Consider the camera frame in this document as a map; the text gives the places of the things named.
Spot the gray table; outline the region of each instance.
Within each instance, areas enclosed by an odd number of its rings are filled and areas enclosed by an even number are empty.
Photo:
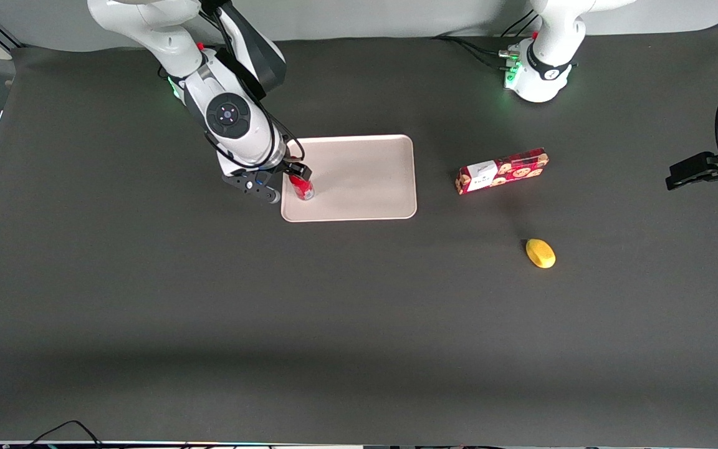
[[[0,440],[78,418],[104,440],[718,447],[718,185],[664,187],[713,149],[718,28],[591,37],[547,105],[446,42],[281,46],[268,108],[301,137],[411,136],[416,216],[288,224],[220,181],[149,54],[15,53]],[[541,177],[453,190],[538,146]]]

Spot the yellow sponge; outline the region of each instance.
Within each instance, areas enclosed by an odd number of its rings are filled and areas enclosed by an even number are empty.
[[[550,268],[556,263],[556,255],[553,248],[546,241],[530,239],[525,244],[525,252],[530,261],[540,268]]]

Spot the white label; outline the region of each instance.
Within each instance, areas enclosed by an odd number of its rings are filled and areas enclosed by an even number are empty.
[[[479,188],[489,187],[492,180],[498,174],[498,165],[495,162],[481,162],[481,164],[468,165],[467,170],[470,172],[470,185],[467,191],[478,190]]]

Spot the white robotic arm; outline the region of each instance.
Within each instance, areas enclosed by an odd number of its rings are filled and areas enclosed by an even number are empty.
[[[160,61],[177,97],[205,130],[223,180],[274,203],[267,182],[277,167],[308,179],[310,171],[289,157],[287,142],[260,100],[281,85],[287,64],[279,48],[230,0],[88,0],[99,25],[145,46]],[[182,23],[204,9],[223,34],[222,49],[200,49]]]
[[[505,87],[529,102],[547,102],[567,85],[570,62],[586,37],[586,12],[607,11],[635,0],[530,0],[542,27],[536,40],[527,38],[501,52],[510,67]]]

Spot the white wall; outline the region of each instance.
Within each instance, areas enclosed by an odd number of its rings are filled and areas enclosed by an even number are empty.
[[[273,40],[331,37],[499,33],[530,9],[525,0],[234,0]],[[584,16],[590,34],[692,31],[718,23],[718,0],[638,0]],[[99,28],[86,0],[0,0],[0,24],[21,42],[65,51],[133,46]],[[197,40],[217,34],[204,20],[189,24]]]

